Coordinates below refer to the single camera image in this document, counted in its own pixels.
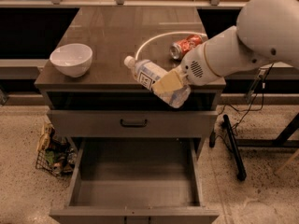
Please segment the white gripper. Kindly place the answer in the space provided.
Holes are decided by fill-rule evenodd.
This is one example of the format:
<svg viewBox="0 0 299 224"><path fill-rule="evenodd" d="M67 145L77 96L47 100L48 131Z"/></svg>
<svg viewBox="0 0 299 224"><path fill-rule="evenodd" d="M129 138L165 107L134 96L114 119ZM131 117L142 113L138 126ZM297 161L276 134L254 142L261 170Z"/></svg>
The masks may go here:
<svg viewBox="0 0 299 224"><path fill-rule="evenodd" d="M171 70L152 85L152 90L155 94L161 95L177 91L188 82L192 85L203 86L221 78L207 61L206 43L190 50L183 57L180 66L183 72Z"/></svg>

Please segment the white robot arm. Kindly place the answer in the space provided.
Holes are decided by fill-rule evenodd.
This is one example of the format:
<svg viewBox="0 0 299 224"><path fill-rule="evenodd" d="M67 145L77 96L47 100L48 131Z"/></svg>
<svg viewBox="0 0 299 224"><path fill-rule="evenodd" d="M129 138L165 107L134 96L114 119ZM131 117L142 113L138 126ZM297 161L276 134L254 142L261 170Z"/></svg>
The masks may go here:
<svg viewBox="0 0 299 224"><path fill-rule="evenodd" d="M203 86L235 72L283 62L299 68L299 2L251 0L232 26L195 47L152 86L155 94Z"/></svg>

